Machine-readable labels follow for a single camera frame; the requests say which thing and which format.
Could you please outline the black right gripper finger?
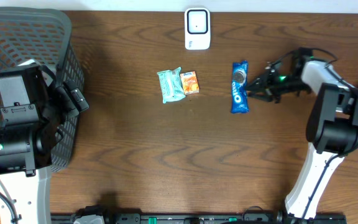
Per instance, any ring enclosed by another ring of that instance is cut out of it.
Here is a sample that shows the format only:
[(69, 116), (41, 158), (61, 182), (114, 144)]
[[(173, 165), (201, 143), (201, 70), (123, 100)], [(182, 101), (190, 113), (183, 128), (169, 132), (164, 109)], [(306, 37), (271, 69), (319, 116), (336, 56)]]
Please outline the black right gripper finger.
[(248, 91), (248, 97), (255, 98), (257, 100), (262, 100), (265, 102), (271, 102), (273, 101), (273, 96), (266, 92), (265, 90), (262, 91)]
[(267, 85), (268, 76), (261, 74), (246, 85), (246, 90), (260, 90)]

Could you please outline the blue Oreo cookie pack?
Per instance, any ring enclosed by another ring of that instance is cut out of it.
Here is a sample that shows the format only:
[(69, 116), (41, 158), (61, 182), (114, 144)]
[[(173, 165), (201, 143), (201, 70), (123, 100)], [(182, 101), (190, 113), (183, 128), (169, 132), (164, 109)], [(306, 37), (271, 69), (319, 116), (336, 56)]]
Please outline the blue Oreo cookie pack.
[(244, 60), (241, 63), (233, 63), (232, 65), (232, 82), (231, 82), (231, 94), (232, 94), (232, 107), (231, 113), (248, 113), (249, 106), (247, 102), (247, 73), (248, 73), (248, 61)]

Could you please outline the orange tissue pack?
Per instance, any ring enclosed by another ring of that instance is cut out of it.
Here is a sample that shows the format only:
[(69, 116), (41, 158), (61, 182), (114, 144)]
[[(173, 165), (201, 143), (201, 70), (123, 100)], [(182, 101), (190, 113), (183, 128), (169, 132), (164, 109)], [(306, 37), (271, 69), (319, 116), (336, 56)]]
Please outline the orange tissue pack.
[(181, 73), (180, 79), (185, 95), (198, 93), (200, 91), (195, 71)]

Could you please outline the green wet wipes pack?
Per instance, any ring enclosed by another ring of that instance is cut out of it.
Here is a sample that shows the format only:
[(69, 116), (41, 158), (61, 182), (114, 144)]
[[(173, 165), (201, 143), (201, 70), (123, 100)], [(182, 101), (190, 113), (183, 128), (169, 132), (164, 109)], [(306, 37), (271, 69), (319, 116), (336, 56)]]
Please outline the green wet wipes pack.
[(180, 101), (186, 97), (180, 79), (181, 67), (157, 72), (163, 103)]

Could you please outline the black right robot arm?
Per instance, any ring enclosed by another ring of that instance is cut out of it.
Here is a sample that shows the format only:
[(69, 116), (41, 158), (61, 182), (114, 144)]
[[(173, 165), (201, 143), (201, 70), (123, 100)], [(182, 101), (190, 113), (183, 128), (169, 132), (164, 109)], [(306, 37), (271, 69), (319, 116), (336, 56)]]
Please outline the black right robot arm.
[(291, 72), (282, 75), (282, 58), (247, 84), (248, 95), (279, 103), (283, 94), (315, 93), (316, 101), (306, 125), (308, 151), (298, 179), (285, 198), (282, 223), (311, 223), (317, 206), (335, 170), (346, 156), (358, 149), (358, 88), (335, 70), (337, 61), (318, 58), (315, 48), (288, 52)]

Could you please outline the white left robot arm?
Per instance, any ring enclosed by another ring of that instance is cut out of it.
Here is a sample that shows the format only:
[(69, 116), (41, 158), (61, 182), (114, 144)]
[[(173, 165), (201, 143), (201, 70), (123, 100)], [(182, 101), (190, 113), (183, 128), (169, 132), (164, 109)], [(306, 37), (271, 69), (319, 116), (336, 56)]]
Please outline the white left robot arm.
[(52, 149), (59, 128), (90, 106), (79, 86), (34, 60), (0, 71), (1, 223), (51, 223)]

